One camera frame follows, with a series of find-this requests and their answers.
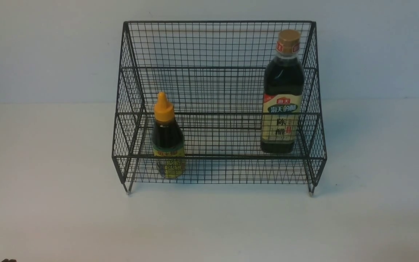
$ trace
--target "dark object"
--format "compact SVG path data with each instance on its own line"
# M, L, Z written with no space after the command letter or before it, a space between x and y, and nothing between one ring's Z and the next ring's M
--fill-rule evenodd
M153 155L165 157L156 159L156 169L165 179L175 179L185 170L185 148L182 130L176 122L172 103L164 92L158 94L155 105L155 127L151 134Z
M272 103L272 100L280 98L280 104L275 104L274 107L282 107L283 105L291 105L291 98L293 100L297 98L301 101L304 83L304 70L298 60L297 53L276 52L276 55L268 64L266 71L264 72L263 102L266 103L266 98L270 99L267 103ZM292 152L296 140L295 133L298 127L297 121L298 116L296 115L288 116L284 114L273 114L271 116L263 116L261 150L266 153L278 154Z
M283 29L301 32L305 85L300 113L293 113L299 119L293 151L266 154L260 149L263 74ZM186 170L177 179L154 168L153 106L160 91L185 134ZM307 184L313 194L327 159L316 23L125 22L112 151L128 193L138 181Z

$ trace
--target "wire mesh shelf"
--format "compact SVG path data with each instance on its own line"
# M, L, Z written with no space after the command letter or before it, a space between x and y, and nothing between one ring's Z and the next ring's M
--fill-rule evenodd
M263 74L278 32L301 32L305 85L292 153L260 149ZM130 21L121 42L113 162L134 182L307 184L327 160L312 21ZM151 146L156 94L166 92L185 136L185 174L165 179Z

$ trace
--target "soy sauce bottle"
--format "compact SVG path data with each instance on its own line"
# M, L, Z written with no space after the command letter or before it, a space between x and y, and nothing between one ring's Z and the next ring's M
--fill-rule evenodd
M151 135L154 156L185 156L184 137L176 122L174 106L164 92L158 94L155 104L155 126ZM157 159L156 169L166 179L175 179L185 170L184 159Z
M294 148L305 76L298 60L300 33L279 33L276 56L264 72L261 150L266 153L290 153Z

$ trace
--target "bottle label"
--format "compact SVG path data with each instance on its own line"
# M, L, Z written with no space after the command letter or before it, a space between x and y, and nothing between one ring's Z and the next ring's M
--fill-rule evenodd
M159 148L153 145L153 155L162 157L185 156L183 142L173 148ZM185 160L183 159L156 159L156 168L159 174L166 179L174 179L183 174Z
M296 137L298 115L302 96L276 95L263 97L261 138L271 143L293 143Z

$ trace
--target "yellow cap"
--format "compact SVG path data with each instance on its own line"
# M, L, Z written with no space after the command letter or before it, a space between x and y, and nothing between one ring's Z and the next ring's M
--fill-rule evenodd
M168 101L166 93L159 92L158 102L155 104L155 119L160 122L169 122L174 118L174 106Z

